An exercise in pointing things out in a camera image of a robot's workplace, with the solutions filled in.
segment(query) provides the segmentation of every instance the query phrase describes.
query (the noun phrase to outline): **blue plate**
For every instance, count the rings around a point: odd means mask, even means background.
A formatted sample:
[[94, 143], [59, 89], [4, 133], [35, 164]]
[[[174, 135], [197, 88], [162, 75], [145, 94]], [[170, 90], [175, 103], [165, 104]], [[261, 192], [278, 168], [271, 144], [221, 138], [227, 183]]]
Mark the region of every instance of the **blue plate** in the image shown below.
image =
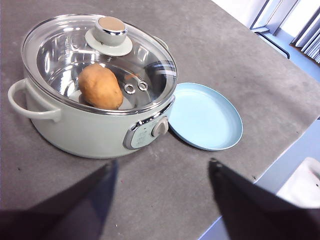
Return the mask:
[[186, 143], [208, 151], [233, 147], [243, 133], [236, 108], [219, 92], [197, 83], [180, 83], [169, 125]]

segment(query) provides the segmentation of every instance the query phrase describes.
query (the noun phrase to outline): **gray countertop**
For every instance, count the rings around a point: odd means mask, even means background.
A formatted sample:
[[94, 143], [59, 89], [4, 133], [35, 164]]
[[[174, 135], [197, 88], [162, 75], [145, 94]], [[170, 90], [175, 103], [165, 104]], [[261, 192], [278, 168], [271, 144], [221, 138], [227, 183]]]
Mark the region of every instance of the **gray countertop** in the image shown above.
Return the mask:
[[[240, 142], [219, 152], [191, 147], [170, 132], [120, 157], [103, 240], [197, 239], [219, 216], [208, 180], [209, 158], [253, 180], [320, 114], [320, 85], [209, 0], [2, 0], [3, 209], [29, 208], [107, 161], [55, 148], [8, 103], [9, 87], [24, 77], [24, 35], [38, 22], [69, 13], [115, 16], [160, 37], [175, 58], [178, 82], [204, 84], [226, 96], [244, 127]], [[23, 94], [17, 102], [25, 105]]]

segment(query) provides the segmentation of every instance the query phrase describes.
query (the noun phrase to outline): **wall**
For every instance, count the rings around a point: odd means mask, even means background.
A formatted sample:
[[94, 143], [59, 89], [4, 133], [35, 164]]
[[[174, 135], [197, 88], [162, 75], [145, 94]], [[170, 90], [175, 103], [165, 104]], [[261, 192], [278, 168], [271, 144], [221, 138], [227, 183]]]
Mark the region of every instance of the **wall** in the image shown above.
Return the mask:
[[266, 0], [212, 0], [247, 28], [251, 26]]

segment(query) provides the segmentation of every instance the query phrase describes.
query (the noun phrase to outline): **pot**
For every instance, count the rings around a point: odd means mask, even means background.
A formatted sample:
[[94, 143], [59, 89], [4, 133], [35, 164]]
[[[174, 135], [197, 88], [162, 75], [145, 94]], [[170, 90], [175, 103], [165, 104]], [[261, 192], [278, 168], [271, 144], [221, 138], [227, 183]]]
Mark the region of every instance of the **pot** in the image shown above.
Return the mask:
[[[108, 18], [117, 21], [118, 29], [110, 27]], [[115, 158], [167, 132], [176, 64], [163, 41], [137, 27], [102, 15], [57, 16], [27, 34], [21, 57], [25, 78], [10, 87], [9, 102], [63, 151]], [[119, 109], [100, 109], [84, 101], [78, 75], [94, 63], [117, 77], [124, 96]], [[25, 90], [26, 109], [14, 101], [20, 90]]]

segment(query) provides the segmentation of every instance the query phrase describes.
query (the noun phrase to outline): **floor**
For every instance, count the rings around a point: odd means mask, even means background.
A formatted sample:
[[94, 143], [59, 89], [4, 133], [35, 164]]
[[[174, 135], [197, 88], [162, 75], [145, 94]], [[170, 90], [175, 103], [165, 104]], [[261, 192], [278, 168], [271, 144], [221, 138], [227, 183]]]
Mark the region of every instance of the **floor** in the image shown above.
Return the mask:
[[320, 83], [320, 65], [308, 58], [303, 52], [289, 45], [293, 39], [292, 36], [281, 29], [276, 36], [271, 33], [264, 33], [264, 35], [289, 52], [290, 60]]

